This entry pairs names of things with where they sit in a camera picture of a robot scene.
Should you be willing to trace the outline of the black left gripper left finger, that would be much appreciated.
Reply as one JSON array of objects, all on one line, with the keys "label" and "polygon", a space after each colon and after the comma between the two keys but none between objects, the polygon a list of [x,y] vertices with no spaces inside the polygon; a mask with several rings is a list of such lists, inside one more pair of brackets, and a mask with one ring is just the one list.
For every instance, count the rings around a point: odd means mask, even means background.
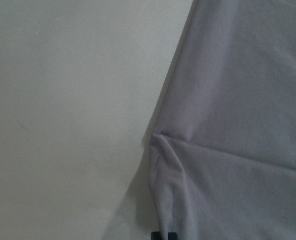
[{"label": "black left gripper left finger", "polygon": [[161,240],[161,235],[158,231],[151,232],[151,240]]}]

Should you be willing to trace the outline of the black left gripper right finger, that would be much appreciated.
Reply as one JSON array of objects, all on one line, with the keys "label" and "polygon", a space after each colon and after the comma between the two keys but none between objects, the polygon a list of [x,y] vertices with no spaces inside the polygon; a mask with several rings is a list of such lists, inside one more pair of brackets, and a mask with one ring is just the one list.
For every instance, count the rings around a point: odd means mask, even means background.
[{"label": "black left gripper right finger", "polygon": [[169,232],[168,233],[168,240],[177,240],[177,233],[176,232]]}]

